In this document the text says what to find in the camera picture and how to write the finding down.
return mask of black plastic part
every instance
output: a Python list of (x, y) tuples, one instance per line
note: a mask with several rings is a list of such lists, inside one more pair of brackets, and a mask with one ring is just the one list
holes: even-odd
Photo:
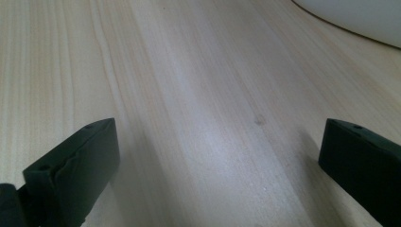
[(383, 226), (401, 226), (401, 147), (352, 123), (327, 119), (322, 169)]
[(80, 226), (119, 162), (114, 119), (87, 125), (26, 168), (18, 191), (1, 184), (0, 226)]

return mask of wooden table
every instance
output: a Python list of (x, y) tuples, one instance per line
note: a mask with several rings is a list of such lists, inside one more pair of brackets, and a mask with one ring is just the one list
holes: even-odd
[(0, 1), (0, 182), (115, 117), (84, 226), (379, 226), (318, 166), (325, 119), (401, 143), (401, 51), (289, 0)]

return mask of white curved object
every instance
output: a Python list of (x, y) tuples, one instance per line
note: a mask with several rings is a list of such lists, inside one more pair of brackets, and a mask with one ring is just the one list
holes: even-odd
[(293, 1), (334, 25), (401, 48), (401, 0)]

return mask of wooden surface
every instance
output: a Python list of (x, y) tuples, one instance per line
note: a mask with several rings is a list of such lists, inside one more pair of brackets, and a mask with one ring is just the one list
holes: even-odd
[(289, 0), (0, 1), (0, 182), (115, 117), (84, 226), (379, 226), (317, 165), (327, 117), (401, 143), (401, 51)]

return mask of white object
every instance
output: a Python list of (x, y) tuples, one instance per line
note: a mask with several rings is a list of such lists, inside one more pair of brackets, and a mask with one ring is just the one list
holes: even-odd
[(322, 19), (401, 48), (401, 0), (293, 0)]

